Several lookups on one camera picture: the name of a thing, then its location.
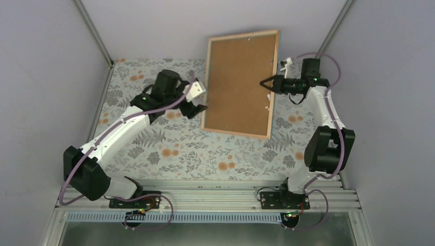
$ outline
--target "table surface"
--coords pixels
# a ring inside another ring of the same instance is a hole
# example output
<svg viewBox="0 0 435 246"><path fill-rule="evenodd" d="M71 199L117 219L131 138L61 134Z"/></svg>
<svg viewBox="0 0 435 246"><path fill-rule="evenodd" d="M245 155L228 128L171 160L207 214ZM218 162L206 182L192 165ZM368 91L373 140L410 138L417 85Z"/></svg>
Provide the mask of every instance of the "table surface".
<svg viewBox="0 0 435 246"><path fill-rule="evenodd" d="M205 65L199 59L118 60L95 134L118 119L161 70L183 79L193 70L205 81ZM302 61L292 64L291 77L300 75L301 66ZM303 153L315 131L309 105L293 105L285 95L275 95L270 140L205 132L200 125L201 115L188 120L179 110L167 110L104 169L136 179L283 180L304 165Z"/></svg>

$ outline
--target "wall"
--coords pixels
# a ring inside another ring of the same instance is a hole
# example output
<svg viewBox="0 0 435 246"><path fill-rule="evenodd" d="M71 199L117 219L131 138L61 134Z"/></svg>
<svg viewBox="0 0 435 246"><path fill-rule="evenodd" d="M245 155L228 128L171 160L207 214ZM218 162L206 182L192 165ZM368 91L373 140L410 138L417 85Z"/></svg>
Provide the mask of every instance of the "wall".
<svg viewBox="0 0 435 246"><path fill-rule="evenodd" d="M108 66L73 1L3 2L0 33L0 244L37 245Z"/></svg>
<svg viewBox="0 0 435 246"><path fill-rule="evenodd" d="M375 245L433 244L435 2L405 2L356 1L327 49L343 70L334 104L357 136L344 171Z"/></svg>
<svg viewBox="0 0 435 246"><path fill-rule="evenodd" d="M317 51L345 0L82 0L110 55L205 59L212 36L281 29L281 56Z"/></svg>

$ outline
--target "brown cork surface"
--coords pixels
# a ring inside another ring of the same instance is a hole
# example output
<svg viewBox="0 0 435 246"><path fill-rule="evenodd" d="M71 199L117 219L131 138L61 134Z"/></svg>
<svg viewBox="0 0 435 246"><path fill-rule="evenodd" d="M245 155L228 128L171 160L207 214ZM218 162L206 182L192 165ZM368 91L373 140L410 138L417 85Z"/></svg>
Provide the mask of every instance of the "brown cork surface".
<svg viewBox="0 0 435 246"><path fill-rule="evenodd" d="M276 31L211 42L204 130L270 135L274 95L260 81L275 75L278 39Z"/></svg>

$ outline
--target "gray floor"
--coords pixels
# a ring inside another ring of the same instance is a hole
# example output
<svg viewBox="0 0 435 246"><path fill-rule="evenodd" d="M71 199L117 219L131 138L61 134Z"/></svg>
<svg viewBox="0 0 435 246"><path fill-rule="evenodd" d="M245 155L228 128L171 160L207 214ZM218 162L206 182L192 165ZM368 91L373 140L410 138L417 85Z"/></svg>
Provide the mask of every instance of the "gray floor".
<svg viewBox="0 0 435 246"><path fill-rule="evenodd" d="M298 227L310 226L318 213L302 215ZM275 224L173 223L157 232L125 230L120 223L68 223L63 239L68 245L355 245L347 213L330 213L319 228L284 231Z"/></svg>

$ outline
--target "black mounting plate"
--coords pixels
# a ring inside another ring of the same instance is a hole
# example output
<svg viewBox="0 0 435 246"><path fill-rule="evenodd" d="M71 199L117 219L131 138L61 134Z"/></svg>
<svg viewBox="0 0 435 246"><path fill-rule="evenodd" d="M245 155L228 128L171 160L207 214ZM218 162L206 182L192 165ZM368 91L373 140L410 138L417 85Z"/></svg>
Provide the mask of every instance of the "black mounting plate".
<svg viewBox="0 0 435 246"><path fill-rule="evenodd" d="M288 202L288 206L282 205L280 200L280 193L278 191L262 191L260 192L261 209L264 210L282 210L282 209L301 209L299 200L292 200ZM310 202L302 202L304 210L310 209Z"/></svg>
<svg viewBox="0 0 435 246"><path fill-rule="evenodd" d="M142 191L142 194L140 196L144 196L147 194L161 194L160 191ZM154 199L158 198L158 201L154 203L154 206L152 209L158 209L160 205L160 197L157 196L150 196ZM143 209L149 207L150 199L148 197L137 200L137 201L130 201L130 202L124 202L120 201L116 198L110 199L109 208L111 209Z"/></svg>

